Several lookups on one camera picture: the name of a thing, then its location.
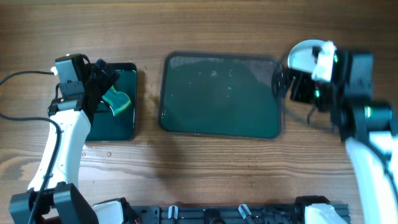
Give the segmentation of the green yellow sponge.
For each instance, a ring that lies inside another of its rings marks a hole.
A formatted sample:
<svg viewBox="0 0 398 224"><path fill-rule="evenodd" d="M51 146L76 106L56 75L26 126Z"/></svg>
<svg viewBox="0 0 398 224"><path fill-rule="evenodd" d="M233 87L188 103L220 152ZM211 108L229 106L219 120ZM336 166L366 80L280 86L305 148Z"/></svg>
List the green yellow sponge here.
<svg viewBox="0 0 398 224"><path fill-rule="evenodd" d="M124 92L117 91L114 86L102 96L102 99L111 108L113 116L117 116L131 105L130 97Z"/></svg>

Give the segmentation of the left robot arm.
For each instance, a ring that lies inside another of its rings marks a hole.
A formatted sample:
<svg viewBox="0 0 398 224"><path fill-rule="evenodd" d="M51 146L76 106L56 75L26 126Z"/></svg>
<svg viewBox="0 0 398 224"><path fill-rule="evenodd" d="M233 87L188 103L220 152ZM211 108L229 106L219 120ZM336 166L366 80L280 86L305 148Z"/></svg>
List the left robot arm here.
<svg viewBox="0 0 398 224"><path fill-rule="evenodd" d="M56 59L55 69L60 81L44 119L50 123L44 154L27 192L12 196L9 211L14 223L97 223L77 187L80 160L98 105L120 74L84 54Z"/></svg>

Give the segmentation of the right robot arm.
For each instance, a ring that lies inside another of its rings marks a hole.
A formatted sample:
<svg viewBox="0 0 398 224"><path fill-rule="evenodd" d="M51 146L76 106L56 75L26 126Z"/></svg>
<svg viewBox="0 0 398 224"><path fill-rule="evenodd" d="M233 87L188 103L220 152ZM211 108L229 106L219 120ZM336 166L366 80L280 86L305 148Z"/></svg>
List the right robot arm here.
<svg viewBox="0 0 398 224"><path fill-rule="evenodd" d="M287 59L291 100L328 112L352 163L364 221L397 223L397 121L373 100L373 54L313 46Z"/></svg>

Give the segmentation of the white plate top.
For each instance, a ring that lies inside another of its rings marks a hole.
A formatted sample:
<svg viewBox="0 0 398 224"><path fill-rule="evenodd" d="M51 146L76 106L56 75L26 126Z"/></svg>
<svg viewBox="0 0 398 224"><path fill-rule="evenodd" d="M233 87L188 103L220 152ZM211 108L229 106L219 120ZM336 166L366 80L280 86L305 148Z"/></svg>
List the white plate top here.
<svg viewBox="0 0 398 224"><path fill-rule="evenodd" d="M288 68L312 73L316 66L313 47L322 47L324 43L325 41L323 40L311 39L304 40L295 45L287 58Z"/></svg>

